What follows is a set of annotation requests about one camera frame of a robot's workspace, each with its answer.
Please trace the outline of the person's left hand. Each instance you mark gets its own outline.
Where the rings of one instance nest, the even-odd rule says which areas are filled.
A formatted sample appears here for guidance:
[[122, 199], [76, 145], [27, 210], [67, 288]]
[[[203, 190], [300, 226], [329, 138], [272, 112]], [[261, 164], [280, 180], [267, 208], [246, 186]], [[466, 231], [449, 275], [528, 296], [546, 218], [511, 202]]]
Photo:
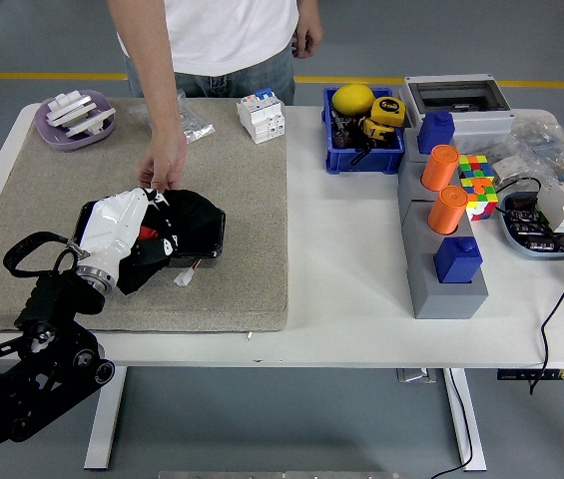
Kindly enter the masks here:
[[313, 57], [321, 44], [323, 30], [319, 16], [300, 15], [291, 40], [296, 59]]

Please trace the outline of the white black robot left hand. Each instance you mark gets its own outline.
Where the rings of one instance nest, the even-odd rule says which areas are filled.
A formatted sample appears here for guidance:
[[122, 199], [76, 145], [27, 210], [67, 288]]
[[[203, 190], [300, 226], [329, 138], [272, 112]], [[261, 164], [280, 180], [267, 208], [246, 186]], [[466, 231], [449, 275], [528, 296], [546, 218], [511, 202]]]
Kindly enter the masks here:
[[174, 247], [160, 240], [158, 228], [171, 225], [167, 213], [170, 202], [155, 190], [135, 188], [94, 203], [79, 239], [85, 256], [77, 263], [83, 276], [115, 282], [119, 266], [129, 257], [137, 241], [156, 241], [163, 253]]

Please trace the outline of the person's right hand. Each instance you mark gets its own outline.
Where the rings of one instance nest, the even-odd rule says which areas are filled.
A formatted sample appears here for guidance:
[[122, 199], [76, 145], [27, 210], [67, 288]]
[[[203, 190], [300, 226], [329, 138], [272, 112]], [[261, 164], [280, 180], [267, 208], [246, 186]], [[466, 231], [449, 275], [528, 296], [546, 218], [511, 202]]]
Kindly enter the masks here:
[[153, 131], [136, 167], [138, 186], [159, 192], [176, 190], [183, 177], [186, 156], [187, 141], [182, 132]]

